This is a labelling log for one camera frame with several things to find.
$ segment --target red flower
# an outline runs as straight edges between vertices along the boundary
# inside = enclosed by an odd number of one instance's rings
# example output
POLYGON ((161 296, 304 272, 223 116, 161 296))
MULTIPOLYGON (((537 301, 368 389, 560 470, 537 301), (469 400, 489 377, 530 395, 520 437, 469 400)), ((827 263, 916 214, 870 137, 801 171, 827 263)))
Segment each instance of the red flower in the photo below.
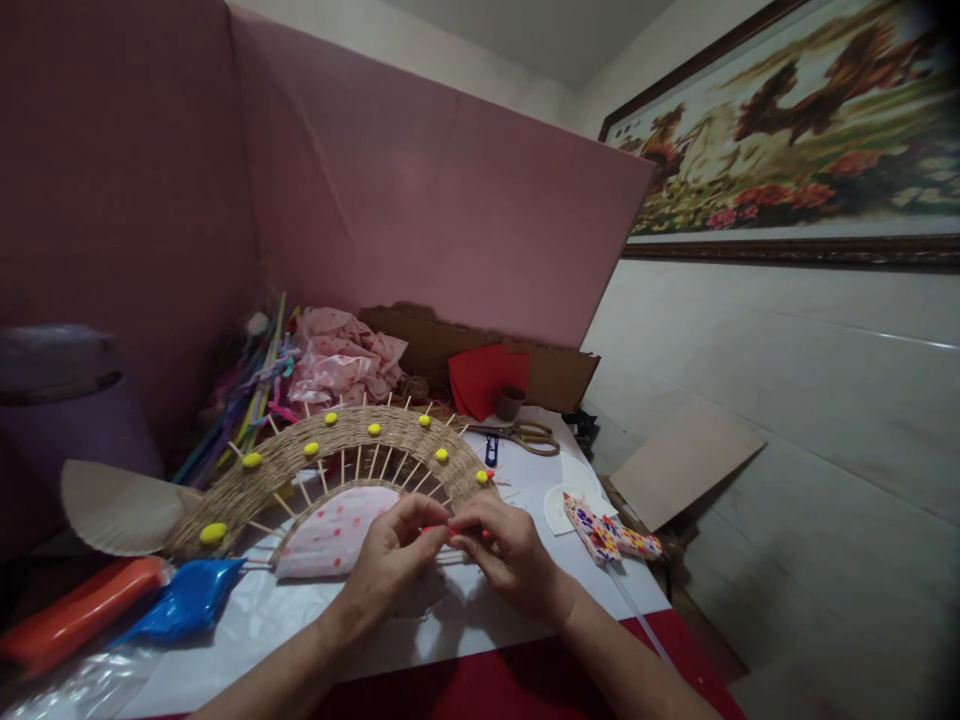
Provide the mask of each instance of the red flower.
POLYGON ((790 198, 790 191, 787 190, 783 185, 761 185, 760 187, 750 188, 749 190, 744 190, 742 193, 737 195, 737 199, 734 200, 735 205, 749 205, 754 203, 756 205, 776 205, 777 203, 782 203, 785 200, 790 198))
POLYGON ((717 230, 719 228, 725 228, 728 225, 733 225, 736 220, 737 211, 733 208, 724 208, 723 210, 717 210, 717 212, 710 216, 710 219, 707 220, 707 227, 717 230))
POLYGON ((834 177, 860 177, 878 162, 880 162, 880 153, 873 150, 856 150, 847 153, 839 160, 834 160, 823 171, 834 177))
POLYGON ((836 194, 837 191, 829 185, 814 183, 813 185, 807 185, 805 188, 797 190, 793 194, 793 199, 790 202, 798 208, 818 207, 836 194))

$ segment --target pink wall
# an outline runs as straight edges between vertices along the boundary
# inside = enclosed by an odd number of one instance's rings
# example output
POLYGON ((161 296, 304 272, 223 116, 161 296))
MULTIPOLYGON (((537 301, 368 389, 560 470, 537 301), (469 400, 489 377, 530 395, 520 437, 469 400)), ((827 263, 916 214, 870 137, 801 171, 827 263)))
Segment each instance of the pink wall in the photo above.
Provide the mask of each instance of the pink wall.
MULTIPOLYGON (((259 280, 227 9, 5 0, 0 48, 0 323, 115 333, 166 436, 259 280)), ((47 504, 0 477, 7 555, 47 504)))
POLYGON ((652 165, 231 13, 271 282, 580 346, 652 165))

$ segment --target finger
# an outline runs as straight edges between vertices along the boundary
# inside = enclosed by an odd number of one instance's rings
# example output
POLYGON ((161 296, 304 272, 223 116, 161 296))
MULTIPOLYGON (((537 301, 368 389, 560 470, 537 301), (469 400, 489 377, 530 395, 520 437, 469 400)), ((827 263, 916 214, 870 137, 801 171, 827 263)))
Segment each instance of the finger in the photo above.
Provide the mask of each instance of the finger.
POLYGON ((407 495, 387 510, 382 519, 403 541, 410 530, 430 525, 446 525, 450 514, 433 498, 415 493, 407 495))
POLYGON ((450 520, 449 526, 452 530, 462 532, 479 525, 484 530, 489 530, 494 538, 499 539, 510 526, 504 507, 502 502, 481 497, 474 498, 460 508, 456 516, 450 520))
POLYGON ((399 554, 403 561, 408 563, 413 572, 416 573, 437 556, 437 553, 443 549, 448 540, 450 540, 450 531, 441 525, 421 534, 407 547, 398 550, 396 554, 399 554))
POLYGON ((483 570, 493 583, 504 584, 509 579, 510 570, 504 564, 503 560, 490 552, 483 543, 477 542, 467 535, 457 535, 450 538, 451 547, 457 550, 463 550, 467 555, 476 560, 477 565, 483 570))

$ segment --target pink polka dot fabric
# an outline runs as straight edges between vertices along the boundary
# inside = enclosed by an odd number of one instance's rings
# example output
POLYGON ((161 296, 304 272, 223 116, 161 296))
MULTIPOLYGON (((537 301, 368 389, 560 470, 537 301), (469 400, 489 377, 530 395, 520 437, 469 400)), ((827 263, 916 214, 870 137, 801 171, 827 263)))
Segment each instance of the pink polka dot fabric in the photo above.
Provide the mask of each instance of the pink polka dot fabric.
POLYGON ((277 578, 348 575, 377 516, 400 494, 385 487, 350 488, 332 498, 297 528, 277 563, 277 578))
POLYGON ((293 369, 287 398, 317 411, 340 402, 359 405, 385 400, 400 380, 403 340, 375 333, 353 315, 333 308, 307 308, 297 321, 303 353, 293 369))

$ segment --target scissors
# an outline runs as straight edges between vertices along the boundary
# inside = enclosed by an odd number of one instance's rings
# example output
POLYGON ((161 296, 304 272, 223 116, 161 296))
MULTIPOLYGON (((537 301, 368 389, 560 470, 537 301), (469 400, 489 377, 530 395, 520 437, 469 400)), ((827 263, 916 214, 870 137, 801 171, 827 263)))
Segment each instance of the scissors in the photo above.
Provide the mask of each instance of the scissors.
POLYGON ((553 457, 560 454, 560 443, 554 439, 553 430, 532 420, 521 420, 505 427, 471 425, 469 429, 486 435, 496 435, 506 440, 513 440, 517 445, 534 455, 553 457))

